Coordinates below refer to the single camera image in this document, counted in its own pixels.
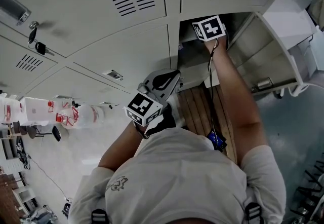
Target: white t-shirt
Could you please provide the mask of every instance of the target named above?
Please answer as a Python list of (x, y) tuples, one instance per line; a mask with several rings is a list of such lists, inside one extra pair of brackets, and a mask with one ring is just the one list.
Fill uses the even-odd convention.
[(68, 220), (89, 224), (91, 212), (102, 208), (113, 224), (181, 218), (242, 223), (250, 194), (262, 207), (265, 223), (282, 221), (286, 189), (270, 147), (250, 150), (239, 168), (207, 138), (172, 128), (143, 140), (116, 172), (94, 169), (81, 182)]

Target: black cable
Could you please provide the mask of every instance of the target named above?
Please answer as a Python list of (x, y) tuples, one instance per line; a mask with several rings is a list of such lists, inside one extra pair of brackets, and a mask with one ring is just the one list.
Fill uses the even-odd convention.
[[(210, 84), (211, 84), (211, 99), (212, 99), (212, 104), (213, 104), (214, 107), (215, 107), (215, 105), (214, 105), (214, 91), (213, 91), (213, 85), (212, 85), (211, 63), (212, 63), (212, 60), (213, 60), (213, 56), (214, 56), (215, 50), (218, 47), (218, 45), (219, 45), (219, 42), (218, 42), (218, 40), (216, 40), (216, 42), (214, 44), (214, 47), (213, 47), (213, 49), (211, 51), (211, 56), (210, 56), (209, 63), (208, 63), (209, 81), (210, 81)], [(214, 119), (213, 119), (213, 116), (212, 116), (212, 109), (210, 109), (210, 113), (211, 113), (211, 125), (212, 125), (212, 129), (214, 131), (214, 134), (216, 134), (216, 132), (215, 132)]]
[(60, 191), (62, 192), (62, 194), (64, 195), (64, 197), (65, 198), (67, 198), (68, 199), (68, 197), (64, 194), (64, 192), (63, 192), (63, 190), (53, 181), (53, 179), (51, 179), (47, 174), (46, 174), (46, 172), (44, 171), (44, 170), (42, 170), (42, 168), (38, 165), (38, 163), (36, 163), (31, 157), (30, 157), (30, 155), (28, 155), (28, 157), (29, 157), (29, 159), (31, 159), (36, 165), (37, 165), (37, 167), (47, 176), (47, 178), (48, 179), (50, 179), (52, 182), (53, 182), (53, 184), (55, 184), (56, 186), (57, 186), (57, 188), (58, 189), (60, 189)]

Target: wrist strap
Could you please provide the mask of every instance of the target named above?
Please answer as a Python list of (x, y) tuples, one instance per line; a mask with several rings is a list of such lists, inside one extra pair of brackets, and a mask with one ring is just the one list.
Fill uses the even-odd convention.
[(137, 132), (141, 135), (141, 137), (142, 137), (143, 139), (148, 139), (148, 138), (149, 138), (149, 136), (146, 136), (146, 135), (144, 134), (144, 132), (140, 130), (140, 128), (138, 127), (138, 125), (137, 125), (137, 123), (136, 123), (135, 121), (133, 121), (133, 124), (134, 124), (134, 126), (135, 126)]

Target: wooden board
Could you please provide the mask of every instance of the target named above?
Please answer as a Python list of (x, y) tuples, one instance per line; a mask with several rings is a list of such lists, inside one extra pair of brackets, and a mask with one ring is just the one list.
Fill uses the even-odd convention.
[(214, 98), (211, 102), (208, 90), (204, 86), (187, 89), (178, 94), (181, 111), (188, 129), (198, 135), (207, 136), (212, 128), (211, 117), (215, 130), (226, 138), (227, 147), (223, 153), (233, 162), (237, 162), (233, 139), (233, 129), (224, 106), (224, 97), (219, 86), (213, 87)]
[(223, 108), (223, 113), (224, 113), (224, 117), (225, 117), (225, 121), (227, 123), (227, 129), (228, 129), (228, 133), (229, 136), (226, 137), (226, 143), (227, 143), (227, 147), (226, 147), (226, 152), (227, 152), (227, 156), (234, 162), (237, 163), (237, 156), (236, 156), (236, 148), (235, 148), (235, 143), (234, 143), (234, 133), (233, 133), (233, 127), (232, 127), (232, 123), (230, 121), (228, 112), (224, 106), (225, 101), (224, 101), (224, 96), (221, 90), (221, 87), (218, 85), (216, 86), (216, 90), (217, 90), (217, 95), (220, 99), (220, 103), (222, 104), (222, 108)]
[(192, 88), (191, 92), (192, 92), (194, 101), (196, 103), (197, 109), (198, 109), (201, 124), (202, 124), (202, 127), (204, 128), (205, 136), (207, 136), (209, 134), (209, 132), (211, 131), (211, 125), (210, 125), (210, 121), (207, 116), (207, 112), (205, 110), (203, 100), (200, 95), (200, 91), (198, 88)]
[(187, 99), (186, 99), (186, 96), (184, 95), (184, 92), (180, 92), (178, 94), (178, 99), (179, 99), (179, 103), (181, 106), (181, 111), (182, 111), (183, 117), (186, 121), (189, 131), (197, 134), (196, 127), (194, 126), (192, 115), (191, 115), (190, 109), (188, 107)]
[(184, 91), (184, 94), (185, 94), (185, 96), (187, 98), (187, 103), (188, 103), (188, 106), (189, 106), (189, 109), (190, 109), (190, 112), (191, 112), (191, 115), (192, 115), (194, 125), (196, 127), (197, 134), (204, 136), (205, 135), (204, 128), (203, 128), (203, 125), (201, 123), (201, 119), (200, 119), (200, 116), (199, 116), (199, 113), (198, 113), (196, 103), (195, 103), (195, 101), (193, 99), (192, 92), (191, 92), (190, 89), (188, 89), (188, 90)]

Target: key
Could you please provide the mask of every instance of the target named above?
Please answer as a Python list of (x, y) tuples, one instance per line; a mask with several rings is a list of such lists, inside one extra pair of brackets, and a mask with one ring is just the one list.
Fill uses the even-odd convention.
[(36, 48), (37, 52), (40, 53), (41, 55), (49, 54), (49, 55), (54, 56), (54, 54), (51, 53), (51, 52), (46, 48), (46, 46), (45, 46), (43, 43), (41, 43), (41, 42), (37, 42), (36, 45), (35, 45), (35, 48)]
[(32, 21), (30, 23), (29, 28), (31, 29), (31, 33), (29, 34), (29, 39), (28, 39), (29, 44), (34, 42), (38, 26), (39, 23), (37, 21)]
[(29, 34), (29, 39), (28, 39), (28, 43), (31, 44), (34, 42), (35, 37), (36, 37), (36, 32), (37, 32), (37, 27), (35, 27), (31, 33)]

